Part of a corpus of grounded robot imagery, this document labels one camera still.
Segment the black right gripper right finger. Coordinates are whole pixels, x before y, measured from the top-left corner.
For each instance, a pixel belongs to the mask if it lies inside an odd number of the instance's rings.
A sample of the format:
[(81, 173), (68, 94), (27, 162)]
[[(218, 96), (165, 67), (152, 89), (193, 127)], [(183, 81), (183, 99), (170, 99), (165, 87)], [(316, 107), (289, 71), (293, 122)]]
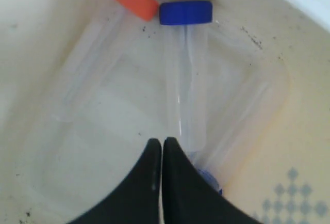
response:
[(165, 223), (259, 223), (215, 191), (173, 137), (163, 144), (161, 191)]

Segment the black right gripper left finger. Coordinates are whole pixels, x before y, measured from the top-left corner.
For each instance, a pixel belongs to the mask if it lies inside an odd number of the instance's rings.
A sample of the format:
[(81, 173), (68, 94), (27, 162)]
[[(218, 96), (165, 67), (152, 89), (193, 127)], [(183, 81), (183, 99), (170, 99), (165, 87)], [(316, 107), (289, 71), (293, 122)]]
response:
[(71, 223), (160, 223), (161, 156), (159, 140), (149, 139), (124, 180), (105, 199)]

